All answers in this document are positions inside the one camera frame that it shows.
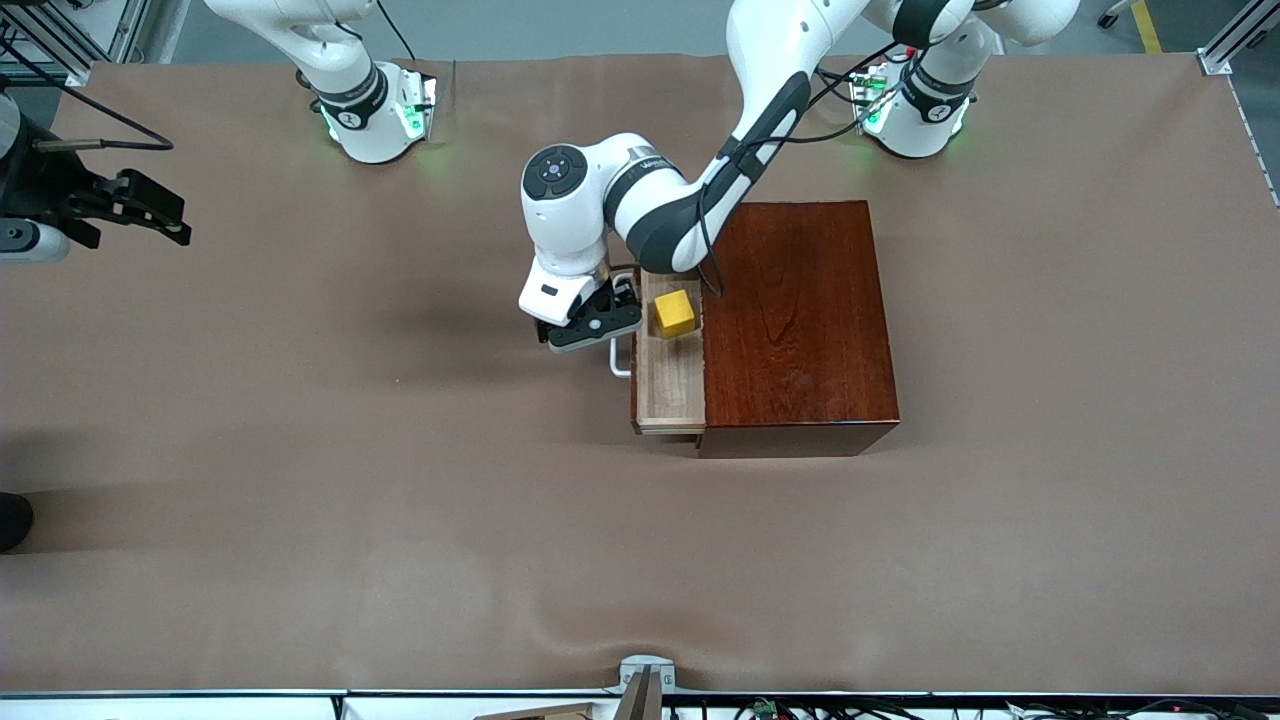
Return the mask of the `brown wooden board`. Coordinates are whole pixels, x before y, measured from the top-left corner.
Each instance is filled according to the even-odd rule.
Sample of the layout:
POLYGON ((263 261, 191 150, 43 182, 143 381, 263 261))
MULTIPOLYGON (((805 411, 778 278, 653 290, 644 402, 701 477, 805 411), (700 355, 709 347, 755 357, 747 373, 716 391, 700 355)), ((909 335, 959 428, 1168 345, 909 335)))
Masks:
POLYGON ((595 720, 595 705, 580 702, 477 715, 474 720, 595 720))

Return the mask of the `yellow floor tape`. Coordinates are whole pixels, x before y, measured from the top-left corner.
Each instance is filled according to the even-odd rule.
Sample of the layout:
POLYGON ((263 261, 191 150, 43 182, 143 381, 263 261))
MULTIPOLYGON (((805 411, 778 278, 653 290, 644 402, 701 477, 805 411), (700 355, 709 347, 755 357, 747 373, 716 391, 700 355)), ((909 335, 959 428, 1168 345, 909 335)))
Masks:
POLYGON ((1130 5, 1130 13, 1133 15, 1143 51, 1149 55, 1162 54, 1164 46, 1161 44, 1158 31, 1155 27, 1152 15, 1149 14, 1147 0, 1135 0, 1130 5))

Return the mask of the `large table cover sheet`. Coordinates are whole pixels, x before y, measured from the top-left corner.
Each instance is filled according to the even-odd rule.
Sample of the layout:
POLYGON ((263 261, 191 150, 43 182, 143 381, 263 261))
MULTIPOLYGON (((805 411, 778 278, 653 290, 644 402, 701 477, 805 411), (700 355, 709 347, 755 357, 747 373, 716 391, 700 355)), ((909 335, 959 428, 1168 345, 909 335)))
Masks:
POLYGON ((517 296, 520 172, 646 136, 699 172, 722 56, 463 63, 454 132, 334 149, 287 67, 114 65, 187 249, 0 266, 0 688, 1280 694, 1280 211, 1192 56, 1005 56, 931 161, 783 150, 864 199, 901 424, 856 457, 634 434, 517 296))

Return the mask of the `grey metal table bracket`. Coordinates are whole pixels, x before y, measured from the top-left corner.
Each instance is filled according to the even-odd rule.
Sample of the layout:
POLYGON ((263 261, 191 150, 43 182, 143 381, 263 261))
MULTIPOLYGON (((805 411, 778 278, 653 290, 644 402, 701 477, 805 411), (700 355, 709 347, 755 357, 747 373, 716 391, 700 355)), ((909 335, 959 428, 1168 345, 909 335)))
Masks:
POLYGON ((611 720, 671 720, 666 697, 677 691, 669 659, 632 655, 620 664, 620 702, 611 720))

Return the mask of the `black rounded object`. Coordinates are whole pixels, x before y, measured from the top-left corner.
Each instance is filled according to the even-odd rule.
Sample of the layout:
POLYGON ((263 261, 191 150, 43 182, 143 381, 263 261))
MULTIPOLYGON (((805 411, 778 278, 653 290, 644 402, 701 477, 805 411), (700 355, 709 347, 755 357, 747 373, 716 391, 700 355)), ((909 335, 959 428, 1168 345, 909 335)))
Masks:
POLYGON ((0 553, 20 546, 35 524, 35 510, 23 495, 0 492, 0 553))

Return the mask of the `dark wooden drawer cabinet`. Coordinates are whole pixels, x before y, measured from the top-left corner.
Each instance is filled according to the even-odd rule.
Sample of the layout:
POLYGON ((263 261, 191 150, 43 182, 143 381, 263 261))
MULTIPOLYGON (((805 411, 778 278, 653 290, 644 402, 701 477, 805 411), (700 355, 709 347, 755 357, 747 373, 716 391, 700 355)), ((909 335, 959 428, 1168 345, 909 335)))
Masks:
POLYGON ((899 425, 867 201, 745 202, 714 252, 701 457, 851 457, 899 425))

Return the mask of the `aluminium profile frame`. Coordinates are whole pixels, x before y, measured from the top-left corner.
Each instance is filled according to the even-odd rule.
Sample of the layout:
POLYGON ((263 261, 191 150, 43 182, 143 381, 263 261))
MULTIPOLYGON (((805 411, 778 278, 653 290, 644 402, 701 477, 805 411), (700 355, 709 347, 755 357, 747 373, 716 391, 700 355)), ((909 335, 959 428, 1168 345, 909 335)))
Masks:
POLYGON ((54 79, 87 81, 99 63, 142 59, 140 28, 152 0, 0 0, 0 70, 17 83, 40 76, 17 56, 54 79))
POLYGON ((1248 0, 1204 47, 1197 49, 1203 74, 1230 74, 1230 60, 1239 51, 1256 47, 1276 24, 1280 24, 1280 0, 1248 0))

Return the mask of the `white table edge rail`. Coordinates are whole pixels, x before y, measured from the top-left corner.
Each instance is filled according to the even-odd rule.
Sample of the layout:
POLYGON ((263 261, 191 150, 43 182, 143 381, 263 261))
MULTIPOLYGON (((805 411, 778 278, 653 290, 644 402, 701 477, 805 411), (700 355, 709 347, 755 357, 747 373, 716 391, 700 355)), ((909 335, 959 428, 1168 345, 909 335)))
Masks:
MULTIPOLYGON (((408 693, 0 694, 0 720, 474 720, 593 702, 611 720, 620 696, 408 693)), ((732 694, 666 697, 671 720, 1280 720, 1280 698, 978 694, 732 694)))

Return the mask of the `yellow wooden block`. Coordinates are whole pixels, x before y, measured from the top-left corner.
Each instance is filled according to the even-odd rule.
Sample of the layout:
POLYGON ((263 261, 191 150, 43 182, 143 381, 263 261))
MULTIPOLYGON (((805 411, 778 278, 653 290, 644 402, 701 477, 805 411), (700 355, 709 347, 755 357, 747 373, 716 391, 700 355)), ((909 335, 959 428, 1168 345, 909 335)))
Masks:
POLYGON ((652 301, 657 333, 664 340, 675 340, 698 329, 698 310, 686 290, 675 290, 652 301))

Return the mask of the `light wood drawer white handle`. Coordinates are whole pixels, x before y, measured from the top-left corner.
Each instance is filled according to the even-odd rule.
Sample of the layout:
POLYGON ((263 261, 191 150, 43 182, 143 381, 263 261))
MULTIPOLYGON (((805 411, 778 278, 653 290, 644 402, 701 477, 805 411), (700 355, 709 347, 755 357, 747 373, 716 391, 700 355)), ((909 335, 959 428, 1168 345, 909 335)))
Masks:
POLYGON ((626 270, 641 301, 643 324, 627 340, 611 341, 611 370, 630 382, 630 416, 641 436, 699 436, 705 430, 701 281, 626 270), (690 329, 666 337, 659 300, 672 295, 691 309, 690 329))

